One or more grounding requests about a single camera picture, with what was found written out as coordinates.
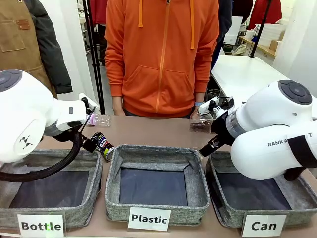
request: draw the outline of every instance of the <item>can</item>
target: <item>can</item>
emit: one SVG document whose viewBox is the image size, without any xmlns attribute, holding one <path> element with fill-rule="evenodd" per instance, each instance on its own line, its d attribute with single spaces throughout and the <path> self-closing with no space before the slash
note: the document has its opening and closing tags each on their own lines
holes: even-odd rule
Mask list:
<svg viewBox="0 0 317 238">
<path fill-rule="evenodd" d="M 97 142 L 97 150 L 103 155 L 104 159 L 111 161 L 114 151 L 114 146 L 101 133 L 97 132 L 92 136 L 92 140 Z"/>
</svg>

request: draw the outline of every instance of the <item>black hose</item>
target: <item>black hose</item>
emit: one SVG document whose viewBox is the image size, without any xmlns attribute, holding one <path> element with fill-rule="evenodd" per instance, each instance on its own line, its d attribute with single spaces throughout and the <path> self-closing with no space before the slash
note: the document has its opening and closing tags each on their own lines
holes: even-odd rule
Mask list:
<svg viewBox="0 0 317 238">
<path fill-rule="evenodd" d="M 26 174 L 9 174 L 0 172 L 0 180 L 6 182 L 30 182 L 46 178 L 57 173 L 58 171 L 64 169 L 67 165 L 69 165 L 78 155 L 80 148 L 83 144 L 82 137 L 79 132 L 74 133 L 73 142 L 73 147 L 71 148 L 68 155 L 66 155 L 66 157 L 59 161 L 57 164 L 43 170 L 29 172 Z"/>
</svg>

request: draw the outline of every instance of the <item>hoodie drawstring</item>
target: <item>hoodie drawstring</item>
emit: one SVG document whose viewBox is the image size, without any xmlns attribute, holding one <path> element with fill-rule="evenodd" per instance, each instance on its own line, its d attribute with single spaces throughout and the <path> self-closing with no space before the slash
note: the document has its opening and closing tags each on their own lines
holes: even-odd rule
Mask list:
<svg viewBox="0 0 317 238">
<path fill-rule="evenodd" d="M 190 0 L 190 26 L 192 31 L 191 49 L 193 50 L 195 44 L 195 22 L 194 22 L 194 0 Z"/>
<path fill-rule="evenodd" d="M 142 24 L 142 0 L 139 0 L 139 28 L 142 28 L 143 27 L 143 24 Z"/>
</svg>

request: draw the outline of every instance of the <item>brown vest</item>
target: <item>brown vest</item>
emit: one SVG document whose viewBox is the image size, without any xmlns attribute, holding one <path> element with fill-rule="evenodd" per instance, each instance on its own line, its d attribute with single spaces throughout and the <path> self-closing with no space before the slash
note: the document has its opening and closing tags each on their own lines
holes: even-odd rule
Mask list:
<svg viewBox="0 0 317 238">
<path fill-rule="evenodd" d="M 23 0 L 0 0 L 0 71 L 7 69 L 28 72 L 56 97 L 42 65 L 32 17 Z"/>
</svg>

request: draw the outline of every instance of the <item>white column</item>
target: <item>white column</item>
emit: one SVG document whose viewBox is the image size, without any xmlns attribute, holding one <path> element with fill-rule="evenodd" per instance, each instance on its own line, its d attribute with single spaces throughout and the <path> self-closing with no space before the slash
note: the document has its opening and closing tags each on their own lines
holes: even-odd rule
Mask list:
<svg viewBox="0 0 317 238">
<path fill-rule="evenodd" d="M 273 67 L 317 96 L 317 0 L 295 2 Z"/>
<path fill-rule="evenodd" d="M 59 94 L 58 98 L 77 100 L 78 94 L 83 92 L 96 101 L 81 33 L 77 0 L 40 0 L 40 2 L 53 22 L 73 87 L 72 93 Z"/>
</svg>

